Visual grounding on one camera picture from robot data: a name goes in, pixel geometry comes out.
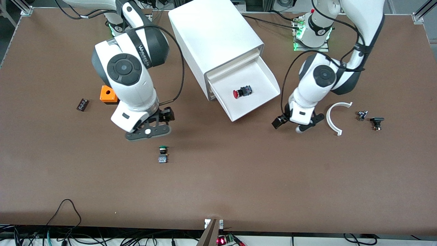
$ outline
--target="green led light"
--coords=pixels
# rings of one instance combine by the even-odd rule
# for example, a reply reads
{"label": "green led light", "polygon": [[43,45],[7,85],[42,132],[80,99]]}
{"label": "green led light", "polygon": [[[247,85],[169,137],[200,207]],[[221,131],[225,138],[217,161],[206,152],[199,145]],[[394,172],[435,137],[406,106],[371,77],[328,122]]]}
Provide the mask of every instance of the green led light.
{"label": "green led light", "polygon": [[109,30],[111,30],[112,37],[115,37],[114,30],[112,29],[111,24],[109,24]]}
{"label": "green led light", "polygon": [[328,36],[326,36],[326,40],[328,40],[328,39],[329,39],[329,35],[331,34],[331,32],[332,32],[332,28],[331,28],[331,29],[329,29],[329,31],[328,31]]}

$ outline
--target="white c-shaped bracket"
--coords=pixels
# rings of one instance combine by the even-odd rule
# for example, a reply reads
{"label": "white c-shaped bracket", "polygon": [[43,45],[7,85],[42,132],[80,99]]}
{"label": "white c-shaped bracket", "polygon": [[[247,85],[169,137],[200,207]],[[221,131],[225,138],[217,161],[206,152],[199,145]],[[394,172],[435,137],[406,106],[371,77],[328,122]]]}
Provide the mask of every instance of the white c-shaped bracket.
{"label": "white c-shaped bracket", "polygon": [[352,102],[350,102],[350,103],[347,103],[347,102],[338,102],[338,103],[334,103],[329,109],[328,109],[328,112],[326,113],[326,120],[327,120],[327,122],[328,122],[328,125],[332,128],[332,130],[334,130],[334,131],[336,131],[337,132],[337,136],[341,136],[341,133],[343,132],[341,129],[339,129],[338,127],[336,127],[335,125],[334,125],[334,123],[332,123],[332,120],[331,120],[331,109],[333,108],[333,107],[336,107],[336,106],[343,106],[343,107],[346,107],[346,108],[350,108],[351,106],[352,106]]}

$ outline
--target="robotic arm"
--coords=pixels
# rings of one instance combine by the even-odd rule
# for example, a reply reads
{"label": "robotic arm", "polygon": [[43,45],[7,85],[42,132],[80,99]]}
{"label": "robotic arm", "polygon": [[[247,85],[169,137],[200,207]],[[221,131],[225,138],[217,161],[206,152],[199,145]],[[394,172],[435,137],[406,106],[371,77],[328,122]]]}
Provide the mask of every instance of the robotic arm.
{"label": "robotic arm", "polygon": [[[130,28],[125,33],[95,45],[92,64],[104,83],[120,99],[111,120],[128,132],[128,140],[158,137],[170,133],[170,126],[159,122],[174,120],[170,107],[159,109],[159,100],[147,69],[156,67],[167,59],[169,45],[164,34],[152,25],[133,0],[64,0],[76,7],[116,10]],[[146,124],[143,134],[139,126]]]}
{"label": "robotic arm", "polygon": [[[325,2],[322,5],[326,6],[337,6],[336,0],[319,0],[318,6],[320,2]],[[348,63],[340,64],[340,61],[327,59],[320,53],[307,58],[299,71],[299,85],[288,98],[285,115],[278,116],[272,123],[276,129],[287,121],[291,121],[299,124],[296,128],[297,132],[303,132],[320,121],[316,119],[316,116],[313,118],[312,114],[317,103],[329,91],[342,95],[355,88],[361,74],[359,70],[363,69],[384,23],[382,12],[384,0],[340,0],[340,4],[348,18],[356,25],[362,38],[360,37],[354,45]],[[327,19],[316,12],[312,15],[306,17],[305,21],[317,18],[320,23],[321,18]],[[321,34],[320,27],[310,24],[305,26],[305,33],[309,34],[304,37]]]}

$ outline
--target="brown table surface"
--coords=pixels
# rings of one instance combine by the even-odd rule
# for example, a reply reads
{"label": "brown table surface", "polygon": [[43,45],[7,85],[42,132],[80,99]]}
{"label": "brown table surface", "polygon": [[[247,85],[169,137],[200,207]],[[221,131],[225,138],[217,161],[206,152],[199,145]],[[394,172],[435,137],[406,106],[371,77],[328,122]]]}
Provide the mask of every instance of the brown table surface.
{"label": "brown table surface", "polygon": [[[282,84],[299,54],[290,30],[248,22]],[[158,23],[171,31],[167,13]],[[410,16],[387,16],[355,90],[317,105],[326,113],[353,102],[332,112],[341,137],[326,121],[302,135],[290,123],[275,130],[279,97],[232,123],[187,67],[171,104],[173,132],[128,142],[110,121],[116,106],[99,101],[103,82],[90,62],[94,45],[109,38],[103,24],[58,9],[22,18],[0,71],[0,223],[45,224],[70,198],[88,226],[201,229],[205,218],[222,218],[240,231],[437,235],[437,66]],[[339,59],[355,34],[335,27],[329,54]],[[150,69],[161,100],[180,85],[170,46],[167,62]],[[290,73],[287,98],[303,61]],[[76,110],[81,98],[91,100],[85,112]],[[382,131],[357,121],[359,110],[385,117]],[[168,164],[157,163],[160,145],[169,146]],[[53,221],[75,223],[70,205]]]}

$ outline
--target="small electronic component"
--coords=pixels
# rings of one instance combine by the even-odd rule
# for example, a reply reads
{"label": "small electronic component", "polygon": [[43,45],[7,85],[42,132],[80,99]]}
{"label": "small electronic component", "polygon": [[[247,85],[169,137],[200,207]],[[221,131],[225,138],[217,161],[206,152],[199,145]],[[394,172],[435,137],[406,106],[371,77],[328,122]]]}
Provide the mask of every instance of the small electronic component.
{"label": "small electronic component", "polygon": [[239,90],[234,90],[233,93],[235,99],[237,99],[239,97],[252,94],[252,88],[250,87],[250,85],[246,85],[245,87],[241,87]]}
{"label": "small electronic component", "polygon": [[369,112],[366,110],[366,111],[359,111],[358,113],[357,113],[357,115],[358,115],[358,120],[359,121],[364,121],[364,119],[366,118],[366,116],[367,116],[367,114],[368,114]]}
{"label": "small electronic component", "polygon": [[160,146],[160,155],[158,156],[158,163],[167,163],[168,161],[168,154],[167,154],[167,146],[161,145]]}
{"label": "small electronic component", "polygon": [[380,131],[381,130],[381,121],[384,121],[384,118],[382,117],[373,117],[370,119],[371,122],[373,122],[374,126],[373,129],[375,131]]}
{"label": "small electronic component", "polygon": [[85,108],[87,107],[89,102],[90,102],[89,100],[82,98],[79,105],[77,106],[77,110],[82,111],[82,112],[85,111]]}
{"label": "small electronic component", "polygon": [[217,246],[223,246],[233,241],[234,241],[234,236],[232,234],[220,236],[217,238]]}

